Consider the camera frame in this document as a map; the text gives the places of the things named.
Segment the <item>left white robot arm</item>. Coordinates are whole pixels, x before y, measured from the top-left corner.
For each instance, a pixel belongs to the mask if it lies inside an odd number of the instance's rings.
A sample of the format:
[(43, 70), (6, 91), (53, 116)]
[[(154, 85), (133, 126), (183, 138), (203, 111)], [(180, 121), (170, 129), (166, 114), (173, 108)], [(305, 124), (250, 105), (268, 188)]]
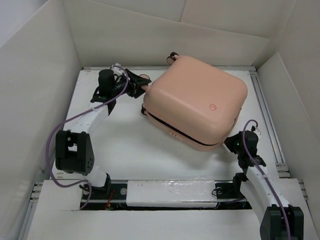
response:
[(120, 66), (101, 70), (88, 112), (70, 129), (59, 130), (55, 136), (56, 169), (67, 174), (80, 174), (87, 181), (83, 185), (85, 191), (107, 198), (112, 191), (111, 179), (95, 164), (91, 134), (111, 114), (118, 97), (128, 95), (137, 99), (150, 83), (147, 75), (136, 75)]

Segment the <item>pink hard-shell suitcase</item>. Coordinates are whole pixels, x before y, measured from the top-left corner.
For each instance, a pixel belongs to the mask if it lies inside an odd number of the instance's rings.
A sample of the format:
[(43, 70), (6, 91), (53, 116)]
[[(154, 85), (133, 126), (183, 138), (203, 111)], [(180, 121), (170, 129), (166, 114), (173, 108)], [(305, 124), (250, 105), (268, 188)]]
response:
[(173, 138), (200, 151), (223, 144), (235, 127), (248, 88), (201, 60), (172, 52), (169, 68), (145, 87), (141, 112)]

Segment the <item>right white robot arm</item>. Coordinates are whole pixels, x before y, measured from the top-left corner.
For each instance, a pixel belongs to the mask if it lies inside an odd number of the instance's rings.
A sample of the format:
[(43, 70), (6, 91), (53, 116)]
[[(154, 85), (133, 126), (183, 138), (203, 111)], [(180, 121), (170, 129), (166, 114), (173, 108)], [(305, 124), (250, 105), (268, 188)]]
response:
[(237, 156), (241, 172), (232, 179), (231, 193), (245, 197), (256, 214), (262, 240), (304, 239), (304, 213), (276, 188), (264, 160), (257, 154), (258, 135), (249, 130), (227, 137), (226, 148)]

